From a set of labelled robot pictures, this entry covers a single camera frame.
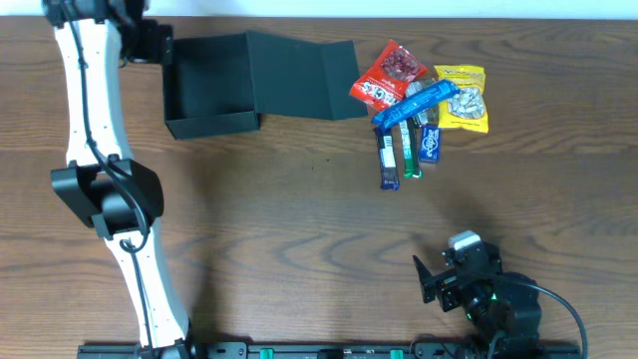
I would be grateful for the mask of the black gift box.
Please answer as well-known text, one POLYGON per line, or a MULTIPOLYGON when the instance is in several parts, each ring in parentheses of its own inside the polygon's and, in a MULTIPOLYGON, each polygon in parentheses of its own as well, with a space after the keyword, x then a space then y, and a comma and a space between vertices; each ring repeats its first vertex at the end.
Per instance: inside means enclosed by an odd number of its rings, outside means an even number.
POLYGON ((350 96, 351 41, 313 43, 248 31, 179 39, 162 68, 164 123, 177 140, 253 132, 263 115, 327 121, 367 116, 350 96))

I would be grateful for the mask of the green snack bar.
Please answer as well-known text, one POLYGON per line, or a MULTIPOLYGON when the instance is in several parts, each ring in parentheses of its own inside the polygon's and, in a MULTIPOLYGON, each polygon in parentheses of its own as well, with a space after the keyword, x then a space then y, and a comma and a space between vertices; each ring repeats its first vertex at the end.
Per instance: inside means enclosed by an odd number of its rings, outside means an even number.
POLYGON ((409 120, 400 122, 400 133, 405 165, 404 178, 419 179, 423 174, 416 158, 415 129, 412 122, 409 120))

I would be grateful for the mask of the blue snack bar wrapper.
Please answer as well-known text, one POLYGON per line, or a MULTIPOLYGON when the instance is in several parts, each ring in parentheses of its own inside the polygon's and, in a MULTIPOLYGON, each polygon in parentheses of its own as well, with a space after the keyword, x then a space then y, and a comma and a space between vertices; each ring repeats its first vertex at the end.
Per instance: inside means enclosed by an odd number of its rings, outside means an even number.
POLYGON ((394 125, 450 99, 460 91, 453 82, 440 80, 378 113, 372 118, 371 124, 386 132, 394 125))

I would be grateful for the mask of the red Hacks candy bag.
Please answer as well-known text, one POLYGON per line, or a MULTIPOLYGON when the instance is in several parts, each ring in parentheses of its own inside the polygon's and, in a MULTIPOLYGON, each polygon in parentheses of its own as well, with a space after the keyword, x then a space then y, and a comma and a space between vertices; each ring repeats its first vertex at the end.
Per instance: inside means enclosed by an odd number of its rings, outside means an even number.
POLYGON ((402 101, 408 86, 428 73, 407 49, 390 40, 372 67, 351 87, 349 95, 382 112, 402 101))

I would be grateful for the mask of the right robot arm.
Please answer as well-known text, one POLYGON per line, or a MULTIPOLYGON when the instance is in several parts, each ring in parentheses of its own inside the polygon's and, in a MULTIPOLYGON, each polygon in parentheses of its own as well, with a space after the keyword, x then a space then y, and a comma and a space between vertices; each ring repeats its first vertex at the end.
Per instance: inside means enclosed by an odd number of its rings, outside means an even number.
POLYGON ((443 311, 462 308, 478 331, 486 353, 498 358, 539 356, 541 309, 535 281, 502 270, 497 246, 479 241, 444 252, 451 268, 433 275, 413 257, 423 301, 437 300, 443 311))

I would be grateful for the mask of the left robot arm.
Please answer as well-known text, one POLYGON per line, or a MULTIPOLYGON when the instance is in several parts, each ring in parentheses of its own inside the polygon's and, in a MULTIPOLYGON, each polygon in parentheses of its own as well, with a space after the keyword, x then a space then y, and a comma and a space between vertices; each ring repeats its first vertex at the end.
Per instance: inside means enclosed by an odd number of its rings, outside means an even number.
POLYGON ((148 7, 146 1, 112 0, 42 4, 63 58, 70 121, 65 165, 51 172, 52 188, 114 256, 140 328, 130 347, 80 348, 96 358, 200 353, 160 242, 160 179, 136 161, 125 128, 120 69, 171 60, 172 28, 145 18, 148 7))

